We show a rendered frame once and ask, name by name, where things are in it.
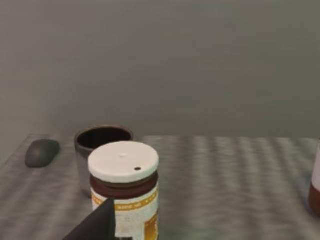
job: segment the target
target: plain backdrop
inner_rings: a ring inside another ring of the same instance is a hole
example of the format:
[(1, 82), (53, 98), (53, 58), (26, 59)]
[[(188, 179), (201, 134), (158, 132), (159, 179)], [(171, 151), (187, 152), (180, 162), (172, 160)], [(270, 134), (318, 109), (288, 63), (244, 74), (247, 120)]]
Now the plain backdrop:
[(0, 0), (0, 160), (30, 133), (320, 135), (319, 0)]

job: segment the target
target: supplement bottle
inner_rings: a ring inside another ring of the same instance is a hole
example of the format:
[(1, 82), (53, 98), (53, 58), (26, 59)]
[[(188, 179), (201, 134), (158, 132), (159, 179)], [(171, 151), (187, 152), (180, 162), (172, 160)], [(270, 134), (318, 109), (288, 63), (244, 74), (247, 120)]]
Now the supplement bottle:
[(316, 152), (308, 200), (311, 210), (320, 217), (320, 142)]
[(92, 207), (114, 197), (116, 239), (159, 239), (158, 165), (158, 153), (135, 141), (109, 143), (89, 156)]

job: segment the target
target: metal cup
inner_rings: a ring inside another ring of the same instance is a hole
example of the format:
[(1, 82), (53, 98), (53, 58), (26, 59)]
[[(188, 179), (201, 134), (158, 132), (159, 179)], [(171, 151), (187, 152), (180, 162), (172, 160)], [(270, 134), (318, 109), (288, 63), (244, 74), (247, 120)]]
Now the metal cup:
[(91, 198), (90, 173), (88, 157), (98, 147), (119, 141), (132, 141), (131, 130), (118, 125), (98, 125), (78, 132), (74, 137), (76, 164), (79, 174), (80, 189), (85, 196)]

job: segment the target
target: table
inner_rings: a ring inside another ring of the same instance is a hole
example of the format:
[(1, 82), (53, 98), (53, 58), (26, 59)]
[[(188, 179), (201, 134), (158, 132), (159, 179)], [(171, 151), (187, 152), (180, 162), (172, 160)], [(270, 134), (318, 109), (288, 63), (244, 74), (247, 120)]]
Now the table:
[[(24, 155), (38, 139), (61, 144), (46, 168)], [(306, 204), (317, 140), (146, 136), (160, 155), (162, 240), (318, 240)], [(62, 239), (88, 214), (72, 137), (32, 134), (0, 168), (0, 239)]]

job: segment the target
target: white lid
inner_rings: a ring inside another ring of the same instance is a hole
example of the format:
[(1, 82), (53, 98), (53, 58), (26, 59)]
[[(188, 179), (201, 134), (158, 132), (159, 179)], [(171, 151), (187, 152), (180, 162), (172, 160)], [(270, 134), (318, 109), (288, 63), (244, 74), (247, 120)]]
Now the white lid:
[(158, 165), (157, 151), (136, 141), (108, 143), (95, 149), (88, 158), (90, 173), (109, 183), (132, 183), (145, 179), (157, 170)]

